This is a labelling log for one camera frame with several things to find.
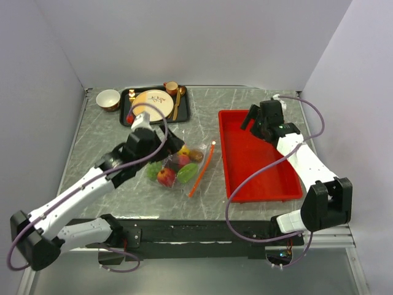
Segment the green grape bunch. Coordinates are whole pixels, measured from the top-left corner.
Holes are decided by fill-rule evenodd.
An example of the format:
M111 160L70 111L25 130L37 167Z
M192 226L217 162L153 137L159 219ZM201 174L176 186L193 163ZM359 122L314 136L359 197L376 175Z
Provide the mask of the green grape bunch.
M157 179L157 175L162 170L162 163L159 162L152 162L146 165L146 176L151 180L155 181Z

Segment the red apple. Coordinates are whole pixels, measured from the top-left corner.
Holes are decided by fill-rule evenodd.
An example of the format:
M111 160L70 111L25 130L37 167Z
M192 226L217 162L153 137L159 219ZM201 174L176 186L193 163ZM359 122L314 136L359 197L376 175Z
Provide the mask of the red apple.
M157 181L165 187L173 187L176 180L176 172L171 168L163 168L158 172Z

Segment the dark purple plum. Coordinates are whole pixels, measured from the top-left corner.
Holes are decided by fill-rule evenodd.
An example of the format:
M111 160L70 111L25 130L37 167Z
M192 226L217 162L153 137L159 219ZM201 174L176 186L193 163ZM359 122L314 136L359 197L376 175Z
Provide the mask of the dark purple plum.
M165 164L165 167L170 168L177 173L181 169L178 156L174 155L172 157L169 157Z

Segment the pink red peach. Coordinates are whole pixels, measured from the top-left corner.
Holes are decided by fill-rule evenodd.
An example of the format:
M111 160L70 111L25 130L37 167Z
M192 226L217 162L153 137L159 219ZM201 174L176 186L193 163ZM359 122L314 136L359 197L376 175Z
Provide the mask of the pink red peach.
M176 164L179 168L182 168L191 163L190 158L186 154L178 155L176 158Z

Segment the clear zip bag orange zipper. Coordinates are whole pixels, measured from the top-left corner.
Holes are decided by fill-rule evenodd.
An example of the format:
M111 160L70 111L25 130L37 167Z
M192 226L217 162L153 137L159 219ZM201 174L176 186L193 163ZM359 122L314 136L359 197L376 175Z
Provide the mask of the clear zip bag orange zipper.
M191 198L211 162L215 146L214 140L209 145L202 144L196 148L183 145L177 153L147 164L145 176L155 184L180 190Z

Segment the green apple slice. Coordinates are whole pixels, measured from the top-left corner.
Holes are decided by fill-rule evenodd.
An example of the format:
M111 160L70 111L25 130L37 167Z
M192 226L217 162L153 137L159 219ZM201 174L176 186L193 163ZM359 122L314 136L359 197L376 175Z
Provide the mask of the green apple slice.
M198 172L198 165L196 163L190 163L182 167L177 173L177 180L181 184L189 182Z

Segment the yellow brown mango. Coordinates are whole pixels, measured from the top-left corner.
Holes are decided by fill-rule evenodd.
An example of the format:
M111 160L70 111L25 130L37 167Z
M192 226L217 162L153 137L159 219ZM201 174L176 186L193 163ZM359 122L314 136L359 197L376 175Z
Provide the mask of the yellow brown mango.
M204 159L204 152L199 149L192 149L189 152L189 158L192 162L202 163Z

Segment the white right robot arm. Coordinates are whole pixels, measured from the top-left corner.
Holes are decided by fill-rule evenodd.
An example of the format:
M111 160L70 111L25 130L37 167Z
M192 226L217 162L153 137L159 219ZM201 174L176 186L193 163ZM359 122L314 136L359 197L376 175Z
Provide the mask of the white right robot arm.
M268 236L274 244L282 245L292 232L316 232L351 220L352 183L330 171L307 145L300 129L292 122L285 122L279 95L259 105L253 104L241 124L241 129L246 128L276 148L306 190L300 209L273 219L276 225L269 229Z

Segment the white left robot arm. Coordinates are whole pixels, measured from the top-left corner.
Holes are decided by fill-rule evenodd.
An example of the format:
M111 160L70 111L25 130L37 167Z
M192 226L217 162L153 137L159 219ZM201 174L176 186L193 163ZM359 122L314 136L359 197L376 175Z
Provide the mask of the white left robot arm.
M69 225L87 205L133 178L146 164L159 162L178 152L184 141L168 127L164 133L146 127L133 127L125 142L106 153L85 176L49 203L26 214L22 210L10 219L12 250L18 250L35 271L52 264L60 254L97 244L111 251L123 246L123 226L111 214L92 221Z

